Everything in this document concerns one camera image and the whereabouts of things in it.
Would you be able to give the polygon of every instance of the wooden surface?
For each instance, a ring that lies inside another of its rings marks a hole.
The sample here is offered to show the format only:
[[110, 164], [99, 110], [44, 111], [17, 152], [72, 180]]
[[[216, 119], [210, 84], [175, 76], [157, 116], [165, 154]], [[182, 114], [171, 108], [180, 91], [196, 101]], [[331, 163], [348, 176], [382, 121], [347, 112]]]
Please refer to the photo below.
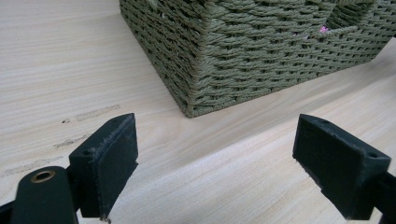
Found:
[[2, 0], [0, 204], [23, 176], [67, 167], [104, 122], [135, 112], [140, 165], [113, 224], [346, 223], [291, 156], [298, 115], [328, 119], [395, 159], [395, 52], [393, 38], [370, 63], [188, 119], [116, 0]]

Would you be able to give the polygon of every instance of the light wood table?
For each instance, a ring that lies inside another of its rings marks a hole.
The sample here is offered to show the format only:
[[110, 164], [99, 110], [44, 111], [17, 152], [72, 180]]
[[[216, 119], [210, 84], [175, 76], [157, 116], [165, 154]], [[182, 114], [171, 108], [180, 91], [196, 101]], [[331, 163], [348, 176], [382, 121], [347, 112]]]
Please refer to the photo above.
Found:
[[291, 156], [298, 116], [328, 119], [396, 159], [395, 52], [393, 38], [370, 63], [188, 119], [116, 0], [2, 0], [0, 204], [22, 177], [67, 167], [103, 123], [134, 112], [140, 165], [112, 223], [346, 223]]

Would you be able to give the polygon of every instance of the black plastic jaw pad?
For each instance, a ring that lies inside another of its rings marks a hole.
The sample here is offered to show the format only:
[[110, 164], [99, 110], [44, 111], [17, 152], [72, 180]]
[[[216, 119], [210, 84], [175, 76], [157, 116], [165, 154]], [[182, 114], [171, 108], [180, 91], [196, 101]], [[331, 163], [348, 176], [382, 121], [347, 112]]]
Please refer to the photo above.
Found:
[[293, 158], [346, 219], [370, 218], [368, 188], [387, 172], [390, 157], [325, 119], [301, 115]]
[[81, 181], [83, 217], [106, 218], [137, 166], [134, 114], [106, 122], [70, 156], [68, 171]]

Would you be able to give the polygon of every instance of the clamp jaw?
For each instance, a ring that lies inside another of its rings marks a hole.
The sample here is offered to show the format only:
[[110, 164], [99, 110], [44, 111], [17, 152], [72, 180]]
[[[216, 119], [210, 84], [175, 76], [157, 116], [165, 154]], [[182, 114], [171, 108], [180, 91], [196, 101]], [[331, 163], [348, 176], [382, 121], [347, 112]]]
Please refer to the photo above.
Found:
[[15, 201], [0, 207], [0, 222], [78, 223], [78, 209], [83, 217], [107, 219], [137, 156], [134, 114], [111, 119], [70, 154], [67, 169], [50, 166], [26, 175]]
[[396, 177], [390, 157], [325, 119], [301, 115], [293, 158], [346, 219], [396, 223]]

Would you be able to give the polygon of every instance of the woven basket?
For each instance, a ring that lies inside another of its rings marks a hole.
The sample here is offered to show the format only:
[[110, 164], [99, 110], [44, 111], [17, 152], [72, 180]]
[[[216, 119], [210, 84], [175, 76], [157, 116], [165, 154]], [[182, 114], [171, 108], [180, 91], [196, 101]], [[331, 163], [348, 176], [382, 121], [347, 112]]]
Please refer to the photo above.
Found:
[[371, 61], [396, 34], [395, 5], [120, 0], [123, 18], [189, 117]]

